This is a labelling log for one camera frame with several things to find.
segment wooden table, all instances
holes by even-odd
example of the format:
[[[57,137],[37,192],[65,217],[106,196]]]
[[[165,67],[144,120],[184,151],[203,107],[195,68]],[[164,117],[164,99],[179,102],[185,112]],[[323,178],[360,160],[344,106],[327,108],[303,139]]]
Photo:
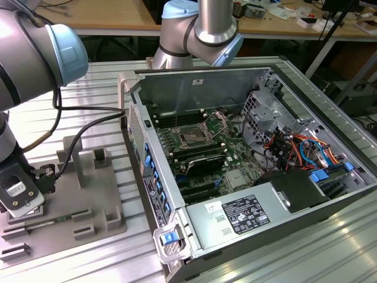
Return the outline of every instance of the wooden table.
[[[51,4],[60,2],[62,0],[49,0]],[[303,0],[290,5],[296,8],[310,7],[318,18],[323,14],[320,9]],[[74,0],[65,6],[67,10],[56,7],[54,10],[69,12],[71,17],[42,8],[38,8],[37,12],[55,23],[68,25],[80,35],[160,35],[160,26],[154,23],[142,0]],[[345,25],[338,28],[308,69],[308,77],[312,76],[336,41],[377,42],[377,37],[361,31],[354,23],[355,20],[346,19]],[[314,29],[300,27],[295,18],[283,20],[270,13],[266,13],[264,19],[240,19],[239,31],[245,38],[277,40],[318,40],[320,34]]]

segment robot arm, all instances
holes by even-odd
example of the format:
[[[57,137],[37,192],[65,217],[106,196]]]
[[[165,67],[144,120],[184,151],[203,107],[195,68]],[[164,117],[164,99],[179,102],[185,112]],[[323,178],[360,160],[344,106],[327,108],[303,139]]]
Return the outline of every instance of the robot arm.
[[[85,75],[88,57],[65,25],[39,27],[30,9],[39,1],[0,0],[0,111],[54,91]],[[29,165],[0,113],[0,212],[20,217],[55,190],[55,167]]]
[[[167,2],[152,68],[191,67],[192,55],[214,67],[228,65],[243,42],[232,9],[232,0]]]

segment motherboard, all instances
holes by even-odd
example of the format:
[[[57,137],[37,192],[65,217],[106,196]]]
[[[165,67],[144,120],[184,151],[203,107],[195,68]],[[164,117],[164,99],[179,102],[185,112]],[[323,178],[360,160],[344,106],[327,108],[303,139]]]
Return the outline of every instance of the motherboard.
[[[221,110],[184,119],[171,116],[175,124],[166,123],[167,118],[155,124],[156,132],[186,203],[251,187],[263,174],[242,139],[237,119]],[[184,124],[198,119],[202,121]]]

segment power supply label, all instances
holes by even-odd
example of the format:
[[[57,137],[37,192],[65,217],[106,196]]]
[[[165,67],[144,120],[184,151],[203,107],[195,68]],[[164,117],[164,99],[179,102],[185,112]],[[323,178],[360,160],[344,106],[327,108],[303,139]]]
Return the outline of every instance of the power supply label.
[[[255,195],[224,203],[223,209],[238,235],[270,223]]]
[[[150,177],[143,178],[145,189],[147,190],[149,201],[152,205],[154,216],[158,222],[159,227],[166,225],[165,217],[160,209],[160,204],[157,199],[156,191],[154,190],[153,181]]]

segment aluminum workbench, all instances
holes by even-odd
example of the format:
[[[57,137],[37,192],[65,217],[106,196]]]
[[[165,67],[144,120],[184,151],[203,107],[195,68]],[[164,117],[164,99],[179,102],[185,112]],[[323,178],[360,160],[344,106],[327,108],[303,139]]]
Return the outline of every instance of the aluminum workbench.
[[[319,98],[319,90],[290,62],[279,57],[237,58],[233,64],[276,64],[375,163],[377,144],[360,135],[362,129]],[[143,61],[90,65],[87,75],[62,90],[63,105],[117,106],[120,71],[145,69]],[[56,115],[52,93],[11,110],[10,125],[21,146],[51,127]],[[300,117],[307,111],[290,107]],[[27,153],[30,162],[48,160],[62,149],[62,138],[90,121],[108,115],[100,111],[63,112],[58,130],[44,145]],[[107,239],[0,270],[3,282],[165,282],[141,204],[131,163],[117,120],[97,125],[82,137],[84,151],[105,146],[111,155],[123,203],[127,231]],[[201,274],[191,282],[376,282],[377,192],[330,219]]]

